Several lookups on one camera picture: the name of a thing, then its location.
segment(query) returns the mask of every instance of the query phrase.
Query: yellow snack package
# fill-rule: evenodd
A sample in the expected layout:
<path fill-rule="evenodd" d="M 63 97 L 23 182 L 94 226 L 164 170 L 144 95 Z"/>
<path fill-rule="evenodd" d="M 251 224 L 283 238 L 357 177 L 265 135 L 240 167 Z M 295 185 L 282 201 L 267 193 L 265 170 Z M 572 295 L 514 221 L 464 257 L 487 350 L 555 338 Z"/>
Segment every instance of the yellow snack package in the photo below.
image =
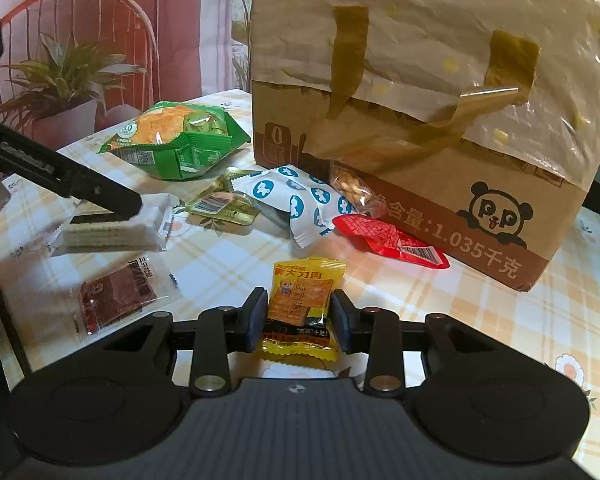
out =
<path fill-rule="evenodd" d="M 328 258 L 277 262 L 273 266 L 273 288 L 262 331 L 265 352 L 337 359 L 338 346 L 328 323 L 329 300 L 346 266 L 346 262 Z"/>

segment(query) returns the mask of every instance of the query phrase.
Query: cardboard box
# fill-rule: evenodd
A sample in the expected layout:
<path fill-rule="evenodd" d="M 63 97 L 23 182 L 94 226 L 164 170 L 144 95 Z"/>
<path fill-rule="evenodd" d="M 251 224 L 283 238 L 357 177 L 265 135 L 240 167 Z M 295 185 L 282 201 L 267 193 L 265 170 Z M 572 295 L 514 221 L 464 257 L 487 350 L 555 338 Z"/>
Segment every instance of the cardboard box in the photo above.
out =
<path fill-rule="evenodd" d="M 328 95 L 261 82 L 251 91 L 256 162 L 266 168 L 295 164 L 328 179 L 328 161 L 302 153 L 310 119 L 326 112 Z M 398 121 L 392 110 L 368 108 L 347 108 L 344 115 L 378 121 L 378 128 Z M 355 171 L 384 197 L 389 213 L 382 220 L 524 291 L 560 247 L 586 195 L 552 173 L 468 140 L 385 178 Z"/>
<path fill-rule="evenodd" d="M 257 163 L 337 160 L 385 221 L 533 286 L 600 163 L 600 0 L 254 0 L 251 41 Z"/>

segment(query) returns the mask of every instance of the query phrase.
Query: potted plant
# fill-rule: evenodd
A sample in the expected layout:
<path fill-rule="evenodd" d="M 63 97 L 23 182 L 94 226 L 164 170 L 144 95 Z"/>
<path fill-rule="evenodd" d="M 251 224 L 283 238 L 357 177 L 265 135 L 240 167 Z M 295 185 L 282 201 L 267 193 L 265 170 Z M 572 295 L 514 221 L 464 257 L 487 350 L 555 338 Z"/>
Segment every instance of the potted plant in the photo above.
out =
<path fill-rule="evenodd" d="M 9 81 L 24 90 L 0 106 L 0 116 L 53 149 L 92 134 L 98 104 L 105 107 L 105 92 L 123 88 L 122 76 L 145 72 L 101 42 L 62 46 L 42 33 L 40 43 L 46 60 L 6 66 L 19 72 Z"/>

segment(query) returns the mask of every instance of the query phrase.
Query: red chair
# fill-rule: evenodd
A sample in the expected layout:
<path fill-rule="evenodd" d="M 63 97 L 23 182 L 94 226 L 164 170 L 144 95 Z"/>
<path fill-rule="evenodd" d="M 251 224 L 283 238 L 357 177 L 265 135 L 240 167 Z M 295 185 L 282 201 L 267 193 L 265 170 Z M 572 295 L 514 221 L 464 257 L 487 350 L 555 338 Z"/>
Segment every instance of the red chair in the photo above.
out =
<path fill-rule="evenodd" d="M 107 41 L 126 54 L 126 62 L 146 68 L 146 73 L 123 76 L 125 89 L 109 90 L 106 110 L 126 105 L 126 111 L 146 110 L 159 100 L 158 53 L 154 30 L 144 10 L 134 0 L 25 0 L 1 20 L 4 55 L 0 65 L 41 59 L 40 33 L 61 44 Z M 13 70 L 0 67 L 0 105 L 17 95 L 10 82 Z M 30 136 L 30 132 L 21 129 Z"/>

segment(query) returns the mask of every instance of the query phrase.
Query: table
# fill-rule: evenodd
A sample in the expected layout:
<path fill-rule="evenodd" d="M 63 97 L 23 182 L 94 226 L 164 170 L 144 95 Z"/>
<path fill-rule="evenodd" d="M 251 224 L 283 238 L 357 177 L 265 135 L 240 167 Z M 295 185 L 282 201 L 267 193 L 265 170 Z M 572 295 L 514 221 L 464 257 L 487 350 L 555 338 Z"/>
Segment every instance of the table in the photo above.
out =
<path fill-rule="evenodd" d="M 251 133 L 251 97 L 239 90 L 193 102 L 222 105 Z M 222 161 L 204 179 L 155 180 L 119 158 L 96 150 L 117 127 L 63 148 L 62 153 L 139 192 L 171 192 L 190 200 L 231 165 L 256 168 L 250 147 Z M 50 256 L 51 233 L 72 214 L 76 201 L 58 198 L 16 175 L 5 180 L 11 201 L 0 213 L 0 284 L 34 370 L 74 352 L 87 342 L 75 332 L 68 290 L 85 279 L 124 265 L 133 253 Z M 183 298 L 169 306 L 175 320 L 194 319 L 206 308 L 240 305 L 255 286 L 269 288 L 273 263 L 319 255 L 347 261 L 342 288 L 357 306 L 381 306 L 405 320 L 444 312 L 555 367 L 583 388 L 591 405 L 587 432 L 574 459 L 600 478 L 600 216 L 585 209 L 528 293 L 520 293 L 450 258 L 447 270 L 431 270 L 361 252 L 336 233 L 305 250 L 288 233 L 259 215 L 250 227 L 211 225 L 179 214 L 162 253 Z M 22 378 L 0 326 L 0 357 L 13 388 Z M 420 357 L 404 354 L 408 385 L 423 378 Z M 232 375 L 265 377 L 353 376 L 362 380 L 366 358 L 343 356 L 335 363 L 306 356 L 235 355 Z M 188 383 L 190 352 L 180 352 L 176 384 Z"/>

